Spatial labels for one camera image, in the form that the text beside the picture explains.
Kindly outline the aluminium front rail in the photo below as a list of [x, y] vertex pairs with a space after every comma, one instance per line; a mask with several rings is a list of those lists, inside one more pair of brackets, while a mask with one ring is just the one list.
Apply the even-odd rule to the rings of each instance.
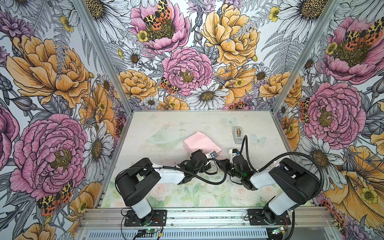
[[268, 225], [261, 208], [155, 209], [146, 226], [128, 209], [94, 209], [85, 214], [77, 240], [340, 240], [324, 207], [299, 207]]

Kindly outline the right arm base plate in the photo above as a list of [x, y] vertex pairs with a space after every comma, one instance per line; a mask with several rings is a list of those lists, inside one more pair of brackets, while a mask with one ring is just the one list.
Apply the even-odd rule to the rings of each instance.
[[264, 209], [248, 209], [243, 219], [248, 221], [251, 226], [288, 226], [292, 223], [287, 211], [278, 216]]

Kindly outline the purple wrapping paper sheet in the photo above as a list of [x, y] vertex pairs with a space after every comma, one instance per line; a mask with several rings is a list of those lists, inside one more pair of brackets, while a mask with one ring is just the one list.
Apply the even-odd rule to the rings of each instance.
[[198, 150], [202, 150], [204, 154], [216, 152], [218, 155], [223, 151], [209, 137], [201, 132], [196, 132], [184, 140], [184, 148], [188, 153], [192, 154]]

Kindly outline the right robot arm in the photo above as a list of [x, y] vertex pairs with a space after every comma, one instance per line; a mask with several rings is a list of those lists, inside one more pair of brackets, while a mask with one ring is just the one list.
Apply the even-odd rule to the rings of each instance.
[[[319, 174], [313, 174], [289, 156], [306, 158], [318, 168]], [[251, 164], [239, 152], [231, 160], [223, 160], [221, 163], [220, 169], [229, 177], [240, 179], [240, 185], [247, 190], [256, 191], [272, 185], [278, 185], [282, 189], [257, 215], [269, 225], [275, 223], [279, 217], [284, 217], [287, 211], [293, 211], [316, 197], [325, 184], [325, 174], [315, 159], [298, 152], [278, 155], [257, 171], [251, 168]]]

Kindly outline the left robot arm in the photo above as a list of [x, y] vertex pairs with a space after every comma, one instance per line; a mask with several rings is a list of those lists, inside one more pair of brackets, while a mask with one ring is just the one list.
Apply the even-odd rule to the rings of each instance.
[[209, 185], [221, 185], [225, 182], [227, 174], [218, 182], [212, 182], [199, 176], [199, 173], [216, 175], [217, 172], [208, 173], [206, 166], [214, 162], [217, 167], [223, 164], [216, 159], [217, 153], [204, 154], [202, 150], [193, 152], [188, 160], [176, 166], [160, 166], [143, 158], [131, 167], [121, 171], [115, 178], [115, 188], [123, 198], [126, 207], [131, 208], [139, 220], [151, 218], [153, 208], [147, 200], [147, 194], [159, 184], [182, 185], [192, 179], [198, 179]]

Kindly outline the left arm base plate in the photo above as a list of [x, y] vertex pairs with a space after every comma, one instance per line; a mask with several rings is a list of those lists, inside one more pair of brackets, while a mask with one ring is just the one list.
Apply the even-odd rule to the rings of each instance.
[[167, 221], [167, 210], [152, 210], [147, 216], [140, 219], [133, 210], [125, 214], [125, 227], [164, 227]]

